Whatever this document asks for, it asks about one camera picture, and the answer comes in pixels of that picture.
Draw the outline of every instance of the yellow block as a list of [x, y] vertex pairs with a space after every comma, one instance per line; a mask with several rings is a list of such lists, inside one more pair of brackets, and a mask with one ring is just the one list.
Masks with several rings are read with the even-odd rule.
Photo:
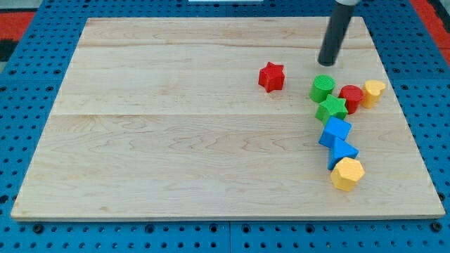
[[365, 108], [372, 108], [383, 94], [386, 89], [386, 84], [378, 80], [368, 80], [364, 83], [363, 93], [364, 98], [361, 101], [361, 105]]
[[365, 173], [360, 161], [344, 157], [335, 165], [330, 177], [337, 189], [351, 191]]

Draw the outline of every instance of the red cylinder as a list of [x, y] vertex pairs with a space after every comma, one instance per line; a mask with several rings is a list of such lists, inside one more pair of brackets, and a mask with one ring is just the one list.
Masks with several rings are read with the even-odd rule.
[[345, 107], [349, 111], [348, 114], [353, 114], [363, 100], [364, 93], [355, 85], [346, 85], [340, 90], [339, 97], [346, 99]]

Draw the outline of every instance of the black cylinder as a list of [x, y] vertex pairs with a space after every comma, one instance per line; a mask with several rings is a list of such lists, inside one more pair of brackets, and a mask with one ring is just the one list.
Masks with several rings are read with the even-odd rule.
[[345, 32], [352, 19], [354, 7], [336, 2], [317, 60], [321, 65], [331, 66], [335, 64]]

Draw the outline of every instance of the green cylinder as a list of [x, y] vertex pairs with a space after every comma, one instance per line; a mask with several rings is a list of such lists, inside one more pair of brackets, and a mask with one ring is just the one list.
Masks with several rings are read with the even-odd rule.
[[309, 97], [314, 102], [320, 103], [326, 99], [328, 94], [333, 92], [335, 85], [335, 80], [332, 77], [326, 74], [320, 74], [314, 78]]

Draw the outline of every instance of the blue block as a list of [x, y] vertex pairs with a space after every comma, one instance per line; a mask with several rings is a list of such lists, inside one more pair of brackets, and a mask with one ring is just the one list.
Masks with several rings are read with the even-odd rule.
[[333, 170], [335, 165], [344, 157], [356, 158], [359, 150], [344, 140], [335, 137], [333, 146], [328, 152], [328, 169]]
[[319, 144], [331, 148], [336, 137], [345, 141], [351, 128], [352, 125], [350, 123], [332, 116], [328, 120], [325, 129], [323, 129]]

